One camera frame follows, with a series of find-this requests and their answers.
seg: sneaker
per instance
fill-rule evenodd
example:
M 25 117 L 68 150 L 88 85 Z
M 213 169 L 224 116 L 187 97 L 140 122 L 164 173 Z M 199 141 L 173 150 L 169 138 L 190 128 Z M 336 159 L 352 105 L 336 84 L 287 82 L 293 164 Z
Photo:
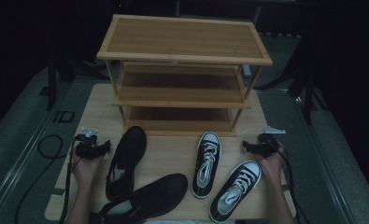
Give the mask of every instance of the sneaker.
M 111 160 L 106 177 L 106 197 L 116 201 L 132 193 L 135 185 L 135 167 L 146 152 L 146 133 L 140 127 L 131 127 L 122 137 Z
M 105 224 L 142 223 L 171 212 L 184 198 L 187 188 L 185 175 L 167 175 L 135 190 L 126 199 L 106 204 L 99 215 Z
M 211 203 L 210 218 L 216 223 L 228 220 L 239 203 L 257 186 L 261 173 L 261 167 L 255 161 L 245 161 L 236 166 Z
M 198 144 L 192 194 L 199 199 L 207 197 L 213 187 L 214 176 L 221 157 L 221 144 L 215 133 L 205 133 Z

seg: person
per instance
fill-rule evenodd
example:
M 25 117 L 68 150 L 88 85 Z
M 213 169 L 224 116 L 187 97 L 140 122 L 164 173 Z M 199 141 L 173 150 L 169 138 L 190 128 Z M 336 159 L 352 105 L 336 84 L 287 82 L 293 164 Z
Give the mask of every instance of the person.
M 284 148 L 278 151 L 283 154 Z M 280 183 L 282 158 L 279 153 L 273 154 L 269 158 L 264 158 L 254 154 L 263 170 L 270 204 L 271 224 L 293 224 L 290 208 L 286 202 Z M 78 182 L 78 192 L 74 204 L 65 221 L 66 224 L 89 223 L 89 213 L 91 212 L 92 189 L 96 181 L 100 163 L 103 156 L 92 161 L 81 160 L 76 153 L 73 153 L 73 174 Z

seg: gray floor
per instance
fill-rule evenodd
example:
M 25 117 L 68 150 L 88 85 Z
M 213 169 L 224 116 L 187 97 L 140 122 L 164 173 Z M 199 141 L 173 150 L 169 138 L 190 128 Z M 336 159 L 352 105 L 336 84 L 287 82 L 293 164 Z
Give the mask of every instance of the gray floor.
M 298 39 L 262 36 L 274 65 L 265 67 L 258 85 L 281 74 Z M 78 71 L 74 83 L 58 81 L 58 102 L 46 111 L 48 99 L 39 96 L 47 85 L 46 70 L 35 76 L 0 122 L 0 223 L 13 223 L 22 195 L 50 160 L 37 152 L 37 143 L 49 134 L 63 138 L 62 152 L 67 152 L 78 126 L 82 110 L 94 83 L 105 82 L 83 76 Z M 290 153 L 295 195 L 310 223 L 369 223 L 369 187 L 350 148 L 330 112 L 312 111 L 312 126 L 302 117 L 302 103 L 290 97 L 287 81 L 269 91 L 258 91 L 267 122 L 287 131 L 278 139 Z M 74 112 L 72 122 L 54 120 L 58 112 Z M 47 155 L 59 149 L 59 140 L 49 138 L 41 145 Z M 55 161 L 29 191 L 19 212 L 19 223 L 53 223 L 44 211 L 63 160 Z M 252 220 L 248 223 L 260 223 Z

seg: white shoelace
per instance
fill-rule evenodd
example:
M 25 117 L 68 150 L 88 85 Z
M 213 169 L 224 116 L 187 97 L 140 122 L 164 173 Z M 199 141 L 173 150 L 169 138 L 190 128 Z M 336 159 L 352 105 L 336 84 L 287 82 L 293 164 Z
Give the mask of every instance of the white shoelace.
M 198 179 L 201 182 L 206 182 L 210 179 L 210 173 L 213 168 L 213 162 L 216 160 L 215 155 L 217 154 L 217 146 L 212 143 L 205 142 L 204 148 L 205 148 L 204 154 L 205 162 L 202 164 L 198 172 Z
M 227 204 L 235 203 L 242 197 L 242 194 L 248 190 L 248 186 L 253 182 L 252 176 L 253 174 L 246 169 L 240 171 L 233 186 L 222 196 Z

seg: black electronic device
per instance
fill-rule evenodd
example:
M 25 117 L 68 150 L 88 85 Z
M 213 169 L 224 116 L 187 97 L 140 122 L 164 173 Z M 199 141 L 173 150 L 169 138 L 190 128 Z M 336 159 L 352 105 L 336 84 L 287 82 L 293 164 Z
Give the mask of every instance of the black electronic device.
M 279 149 L 279 142 L 270 133 L 261 133 L 258 135 L 259 144 L 250 144 L 242 141 L 242 146 L 246 152 L 262 155 L 265 158 L 272 156 Z
M 105 155 L 110 150 L 110 140 L 106 141 L 103 145 L 97 146 L 97 136 L 92 135 L 87 137 L 85 134 L 77 135 L 77 140 L 80 143 L 77 145 L 76 154 L 88 161 L 93 160 L 96 157 Z

